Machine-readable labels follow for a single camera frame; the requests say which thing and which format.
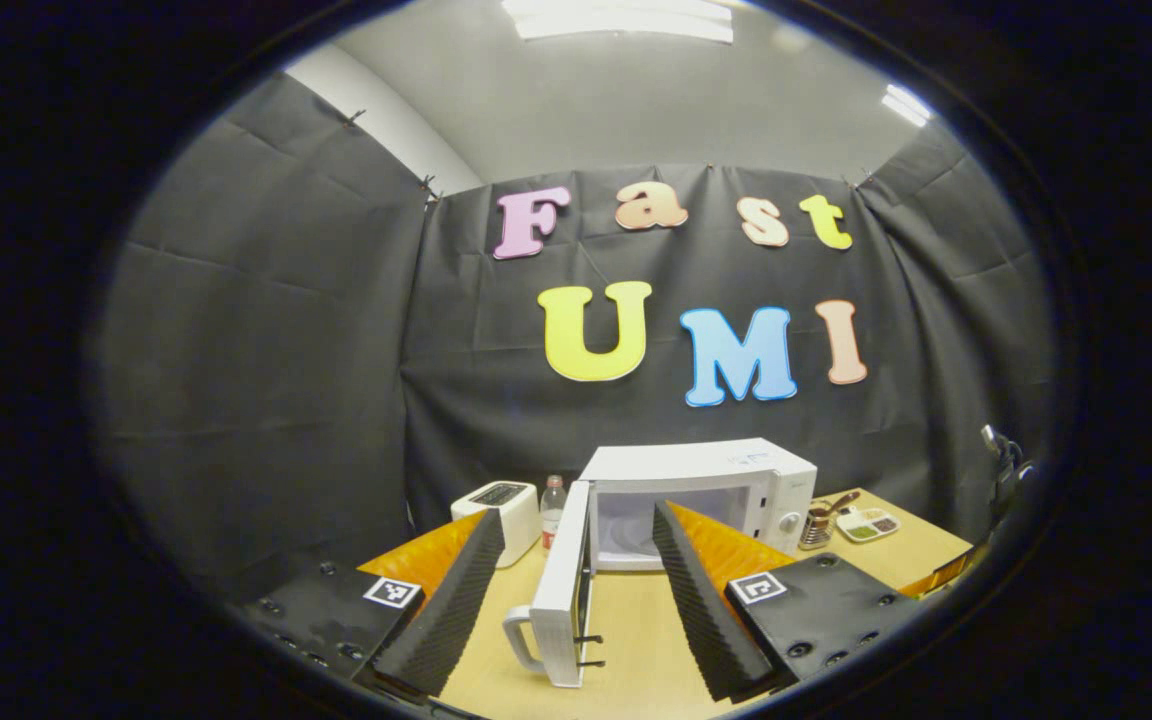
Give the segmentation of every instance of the plastic bottle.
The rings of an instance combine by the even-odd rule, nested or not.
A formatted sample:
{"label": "plastic bottle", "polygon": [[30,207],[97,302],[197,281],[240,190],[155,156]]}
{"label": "plastic bottle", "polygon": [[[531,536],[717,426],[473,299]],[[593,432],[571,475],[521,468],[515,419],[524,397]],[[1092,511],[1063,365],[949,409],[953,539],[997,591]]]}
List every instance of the plastic bottle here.
{"label": "plastic bottle", "polygon": [[550,552],[550,546],[554,543],[558,520],[562,518],[566,503],[567,491],[563,490],[562,475],[550,475],[545,480],[545,493],[540,495],[540,544],[545,552]]}

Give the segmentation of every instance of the wooden table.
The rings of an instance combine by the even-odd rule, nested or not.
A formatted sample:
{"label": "wooden table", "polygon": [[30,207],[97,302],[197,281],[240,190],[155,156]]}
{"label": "wooden table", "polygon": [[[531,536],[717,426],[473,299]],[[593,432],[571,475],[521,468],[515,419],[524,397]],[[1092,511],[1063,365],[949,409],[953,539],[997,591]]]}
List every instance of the wooden table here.
{"label": "wooden table", "polygon": [[[902,588],[970,547],[963,539],[867,492],[862,491],[854,505],[861,509],[882,507],[901,521],[901,529],[892,537],[865,544],[850,543],[835,530],[827,547],[796,551],[793,555],[801,559],[833,552],[882,583]],[[607,666],[586,667],[584,687],[555,688],[543,673],[524,670],[513,655],[500,621],[509,607],[531,602],[544,564],[545,555],[537,543],[511,568],[495,571],[479,623],[440,702],[497,720],[700,720],[735,707],[727,700],[708,699],[664,571],[602,571],[594,576],[589,626],[591,634],[602,635],[604,643],[590,644],[586,660],[605,660]],[[532,655],[539,657],[530,632],[524,635],[529,635]]]}

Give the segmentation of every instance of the black curtain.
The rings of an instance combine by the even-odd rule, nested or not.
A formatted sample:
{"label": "black curtain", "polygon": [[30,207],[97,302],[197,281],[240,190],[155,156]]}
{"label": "black curtain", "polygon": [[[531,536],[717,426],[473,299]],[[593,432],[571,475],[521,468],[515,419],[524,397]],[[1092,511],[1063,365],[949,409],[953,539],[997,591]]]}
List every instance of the black curtain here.
{"label": "black curtain", "polygon": [[410,537],[397,348],[426,197],[278,76],[134,219],[96,338],[101,446],[197,579],[250,597]]}
{"label": "black curtain", "polygon": [[[675,188],[685,222],[621,228],[616,191],[641,181]],[[978,541],[993,479],[979,429],[995,423],[1018,439],[1043,429],[1037,399],[1052,343],[1030,241],[986,173],[934,123],[864,184],[672,165],[517,179],[439,202],[420,242],[401,365],[417,528],[444,523],[454,498],[488,480],[571,479],[600,445],[761,435],[818,465],[818,495],[870,488]],[[544,250],[493,259],[495,200],[554,185],[573,199]],[[824,245],[797,209],[817,194],[844,211],[850,250]],[[786,247],[745,237],[744,196],[776,204]],[[653,287],[643,364],[612,382],[559,377],[536,296],[591,288],[586,343],[607,351],[616,308],[602,288],[621,281]],[[827,379],[829,343],[814,313],[825,300],[856,306],[863,382]],[[740,338],[758,306],[785,306],[797,395],[687,406],[692,347],[680,316],[696,306],[721,310]]]}

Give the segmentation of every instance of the microwave door handle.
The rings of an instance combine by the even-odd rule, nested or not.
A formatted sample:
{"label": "microwave door handle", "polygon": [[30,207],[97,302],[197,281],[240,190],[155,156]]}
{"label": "microwave door handle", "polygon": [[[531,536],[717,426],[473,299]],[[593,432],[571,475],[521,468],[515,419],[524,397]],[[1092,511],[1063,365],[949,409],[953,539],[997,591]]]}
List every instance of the microwave door handle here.
{"label": "microwave door handle", "polygon": [[513,606],[503,616],[503,636],[509,638],[509,647],[513,647],[513,654],[522,666],[532,673],[544,673],[545,664],[531,657],[531,651],[526,650],[526,641],[522,638],[524,623],[531,623],[531,606]]}

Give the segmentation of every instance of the foam letter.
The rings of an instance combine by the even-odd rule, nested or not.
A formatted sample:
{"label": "foam letter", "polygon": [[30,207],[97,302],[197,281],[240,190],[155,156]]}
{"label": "foam letter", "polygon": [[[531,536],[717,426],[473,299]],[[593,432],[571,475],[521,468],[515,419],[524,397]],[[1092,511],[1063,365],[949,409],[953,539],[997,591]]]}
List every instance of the foam letter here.
{"label": "foam letter", "polygon": [[856,306],[846,300],[826,300],[817,305],[817,314],[824,318],[824,328],[829,333],[829,351],[833,354],[829,382],[846,386],[863,381],[869,369],[861,363],[861,351],[856,350],[856,328],[851,325]]}
{"label": "foam letter", "polygon": [[740,229],[755,242],[755,245],[781,247],[790,241],[790,232],[781,220],[781,210],[772,200],[759,200],[758,197],[741,197],[736,200],[736,211],[745,221]]}
{"label": "foam letter", "polygon": [[719,372],[736,400],[745,400],[755,369],[758,369],[755,385],[758,400],[783,400],[799,391],[790,378],[790,353],[785,340],[790,314],[781,306],[755,310],[744,342],[736,340],[722,313],[707,306],[687,310],[680,321],[691,333],[695,363],[695,382],[685,395],[688,406],[718,406],[723,401],[726,395],[718,387]]}
{"label": "foam letter", "polygon": [[679,206],[677,194],[664,182],[636,182],[621,188],[616,199],[616,222],[628,232],[660,225],[672,228],[687,220],[687,211]]}
{"label": "foam letter", "polygon": [[503,209],[503,228],[500,232],[500,245],[492,251],[493,258],[526,258],[528,255],[540,252],[541,243],[531,237],[531,228],[538,228],[540,234],[554,232],[558,223],[558,211],[554,205],[566,209],[573,200],[573,194],[566,187],[551,187],[547,190],[517,192],[505,195],[497,200]]}
{"label": "foam letter", "polygon": [[563,378],[614,381],[634,372],[649,349],[643,301],[652,295],[652,286],[636,281],[612,283],[605,293],[616,302],[621,341],[616,350],[602,354],[585,350],[585,304],[594,297],[588,287],[553,287],[536,297],[545,309],[545,357]]}
{"label": "foam letter", "polygon": [[839,209],[838,205],[829,205],[823,195],[813,195],[799,202],[799,209],[812,215],[812,228],[817,232],[820,242],[835,250],[846,250],[851,247],[850,234],[838,232],[835,219],[842,219],[842,209]]}

